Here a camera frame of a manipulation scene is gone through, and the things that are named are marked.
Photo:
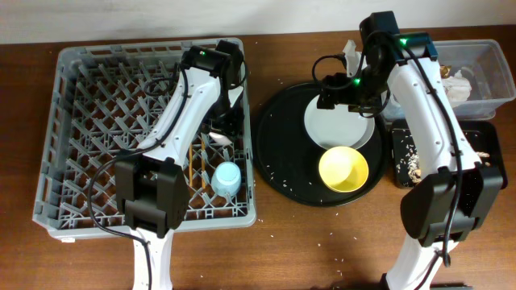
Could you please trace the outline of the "right wooden chopstick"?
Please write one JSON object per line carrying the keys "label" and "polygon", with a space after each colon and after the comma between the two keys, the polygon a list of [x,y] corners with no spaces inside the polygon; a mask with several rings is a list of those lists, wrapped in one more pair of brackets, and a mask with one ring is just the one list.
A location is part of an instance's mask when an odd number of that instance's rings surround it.
{"label": "right wooden chopstick", "polygon": [[202,189],[205,189],[206,188],[206,181],[205,181],[205,178],[203,177],[203,173],[206,172],[206,163],[205,163],[205,158],[203,157],[204,153],[206,153],[206,145],[205,145],[205,142],[204,140],[201,138],[201,178],[202,178]]}

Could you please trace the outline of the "black rectangular waste tray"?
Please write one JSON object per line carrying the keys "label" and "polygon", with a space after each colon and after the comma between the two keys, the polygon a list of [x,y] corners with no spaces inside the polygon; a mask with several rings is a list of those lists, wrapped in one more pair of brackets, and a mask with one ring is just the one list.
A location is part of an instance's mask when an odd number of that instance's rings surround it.
{"label": "black rectangular waste tray", "polygon": [[[481,166],[498,169],[502,178],[501,189],[505,189],[508,185],[508,178],[494,125],[486,121],[461,121],[460,128],[470,147],[479,156]],[[397,184],[405,188],[418,186],[421,181],[416,174],[416,171],[420,169],[418,150],[405,120],[398,119],[393,122],[391,139],[394,175]],[[434,213],[433,201],[432,187],[424,186],[410,192],[405,197],[404,206]]]}

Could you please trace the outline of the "pink plastic cup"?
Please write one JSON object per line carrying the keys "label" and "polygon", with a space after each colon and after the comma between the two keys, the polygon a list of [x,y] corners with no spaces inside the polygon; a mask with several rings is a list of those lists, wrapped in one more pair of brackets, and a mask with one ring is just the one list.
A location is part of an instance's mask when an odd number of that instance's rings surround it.
{"label": "pink plastic cup", "polygon": [[210,132],[208,135],[220,146],[228,146],[232,144],[231,139],[228,138],[226,135],[221,135],[215,132]]}

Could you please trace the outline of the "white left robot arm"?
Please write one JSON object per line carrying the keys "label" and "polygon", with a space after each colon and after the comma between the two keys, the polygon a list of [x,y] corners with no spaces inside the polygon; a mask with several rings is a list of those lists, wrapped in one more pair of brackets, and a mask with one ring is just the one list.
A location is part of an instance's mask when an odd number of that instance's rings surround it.
{"label": "white left robot arm", "polygon": [[184,52],[171,79],[171,99],[133,152],[123,151],[114,164],[117,206],[129,227],[135,250],[135,289],[170,289],[174,231],[184,221],[189,186],[185,159],[207,120],[218,143],[227,144],[236,126],[231,116],[244,87],[243,52],[220,40],[213,49],[193,46]]}

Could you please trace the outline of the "brown Nescafe sachet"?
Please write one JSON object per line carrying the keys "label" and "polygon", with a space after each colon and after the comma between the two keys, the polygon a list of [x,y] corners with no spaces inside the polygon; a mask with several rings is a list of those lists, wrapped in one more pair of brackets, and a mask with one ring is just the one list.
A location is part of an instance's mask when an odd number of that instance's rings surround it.
{"label": "brown Nescafe sachet", "polygon": [[439,69],[441,78],[449,78],[451,69],[452,67],[450,65],[441,65]]}

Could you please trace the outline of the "yellow bowl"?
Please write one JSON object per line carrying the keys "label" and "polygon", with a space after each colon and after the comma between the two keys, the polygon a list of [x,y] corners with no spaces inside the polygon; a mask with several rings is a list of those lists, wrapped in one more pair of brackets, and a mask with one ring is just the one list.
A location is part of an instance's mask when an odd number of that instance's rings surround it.
{"label": "yellow bowl", "polygon": [[333,147],[318,162],[322,182],[337,193],[351,193],[362,188],[369,175],[368,162],[351,147]]}

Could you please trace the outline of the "grey round plate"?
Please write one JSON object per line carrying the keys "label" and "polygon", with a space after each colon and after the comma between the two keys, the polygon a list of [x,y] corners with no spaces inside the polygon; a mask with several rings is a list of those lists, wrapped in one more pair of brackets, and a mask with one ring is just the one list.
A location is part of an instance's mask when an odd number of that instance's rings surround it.
{"label": "grey round plate", "polygon": [[332,110],[317,107],[318,95],[306,107],[304,125],[306,133],[320,147],[351,147],[358,150],[365,145],[375,130],[373,118],[352,113],[347,105],[336,105]]}

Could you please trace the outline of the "clear plastic waste bin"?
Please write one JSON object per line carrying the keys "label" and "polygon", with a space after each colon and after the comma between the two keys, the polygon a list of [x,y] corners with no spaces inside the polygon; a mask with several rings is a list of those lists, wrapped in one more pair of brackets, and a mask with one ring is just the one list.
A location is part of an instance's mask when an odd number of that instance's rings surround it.
{"label": "clear plastic waste bin", "polygon": [[515,83],[499,43],[493,39],[435,41],[440,65],[450,77],[461,70],[472,86],[467,101],[452,107],[459,120],[487,120],[498,107],[515,99]]}

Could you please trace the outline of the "white napkin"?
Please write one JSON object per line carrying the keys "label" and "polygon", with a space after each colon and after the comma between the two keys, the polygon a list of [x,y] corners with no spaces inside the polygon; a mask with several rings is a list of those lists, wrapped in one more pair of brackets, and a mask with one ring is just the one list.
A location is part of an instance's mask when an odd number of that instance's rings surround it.
{"label": "white napkin", "polygon": [[451,77],[442,79],[442,83],[447,99],[452,107],[459,106],[466,102],[471,95],[471,83],[463,76],[461,70],[457,71]]}

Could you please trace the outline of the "rice and nut leftovers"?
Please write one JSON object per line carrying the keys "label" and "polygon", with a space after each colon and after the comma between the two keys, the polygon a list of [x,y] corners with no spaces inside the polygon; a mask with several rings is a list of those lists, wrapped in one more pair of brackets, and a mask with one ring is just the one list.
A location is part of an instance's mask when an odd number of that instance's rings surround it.
{"label": "rice and nut leftovers", "polygon": [[422,173],[419,167],[419,156],[415,145],[406,144],[406,148],[409,152],[406,154],[406,159],[402,161],[407,166],[407,175],[410,181],[414,184],[418,184],[422,181]]}

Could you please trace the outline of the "wooden chopstick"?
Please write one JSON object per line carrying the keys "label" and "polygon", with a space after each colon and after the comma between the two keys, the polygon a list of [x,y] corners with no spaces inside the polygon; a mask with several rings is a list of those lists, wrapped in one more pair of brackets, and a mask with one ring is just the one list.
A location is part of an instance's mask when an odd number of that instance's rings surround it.
{"label": "wooden chopstick", "polygon": [[205,142],[204,140],[201,138],[201,178],[202,178],[202,189],[205,189],[206,188],[206,181],[205,181],[205,178],[203,177],[203,173],[206,172],[206,163],[205,163],[205,158],[203,157],[204,153],[206,153],[206,145],[205,145]]}
{"label": "wooden chopstick", "polygon": [[193,186],[193,146],[189,145],[189,155],[188,155],[188,161],[189,161],[189,187]]}

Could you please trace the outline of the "round black tray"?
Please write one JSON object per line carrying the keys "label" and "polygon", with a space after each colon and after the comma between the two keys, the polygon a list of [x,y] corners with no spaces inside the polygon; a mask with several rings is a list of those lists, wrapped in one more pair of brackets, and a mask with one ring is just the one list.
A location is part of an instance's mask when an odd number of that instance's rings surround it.
{"label": "round black tray", "polygon": [[274,189],[303,205],[346,205],[371,191],[384,175],[390,158],[385,123],[375,118],[372,138],[358,149],[368,162],[366,183],[351,193],[330,190],[318,174],[324,149],[306,132],[302,115],[317,95],[316,84],[307,82],[276,93],[260,110],[252,125],[253,157],[261,175]]}

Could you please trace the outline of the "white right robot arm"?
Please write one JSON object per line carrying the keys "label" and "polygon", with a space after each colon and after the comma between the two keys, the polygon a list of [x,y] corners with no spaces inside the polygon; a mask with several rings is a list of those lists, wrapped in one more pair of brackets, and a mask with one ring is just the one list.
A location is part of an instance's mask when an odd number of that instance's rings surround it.
{"label": "white right robot arm", "polygon": [[344,104],[354,113],[375,114],[386,92],[401,105],[422,179],[402,198],[406,238],[380,286],[428,289],[439,268],[450,265],[451,250],[483,225],[504,178],[481,162],[464,136],[426,32],[403,34],[394,13],[382,11],[360,23],[360,36],[363,50],[354,75],[320,80],[317,106],[332,110]]}

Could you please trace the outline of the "grey dishwasher rack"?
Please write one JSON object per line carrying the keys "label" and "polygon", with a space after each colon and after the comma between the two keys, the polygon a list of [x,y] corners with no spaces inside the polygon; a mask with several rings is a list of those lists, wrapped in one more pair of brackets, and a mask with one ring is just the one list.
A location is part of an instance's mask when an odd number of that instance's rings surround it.
{"label": "grey dishwasher rack", "polygon": [[[44,151],[32,219],[61,241],[109,238],[126,229],[115,197],[112,169],[104,168],[120,150],[144,140],[169,102],[151,97],[144,86],[163,79],[191,40],[71,47],[58,56]],[[180,231],[251,226],[256,220],[248,97],[242,96],[243,123],[231,145],[209,135],[193,140],[193,186]],[[202,189],[201,138],[206,172]],[[189,151],[185,178],[189,186]],[[223,162],[238,165],[239,192],[221,197],[211,188]]]}

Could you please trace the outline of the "light blue plastic cup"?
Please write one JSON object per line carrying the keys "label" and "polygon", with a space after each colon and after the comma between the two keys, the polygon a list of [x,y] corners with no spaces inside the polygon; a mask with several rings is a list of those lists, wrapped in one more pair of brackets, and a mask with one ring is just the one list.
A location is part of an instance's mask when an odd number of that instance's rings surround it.
{"label": "light blue plastic cup", "polygon": [[223,162],[215,169],[210,185],[217,195],[233,197],[239,192],[241,181],[241,171],[238,165],[232,162]]}

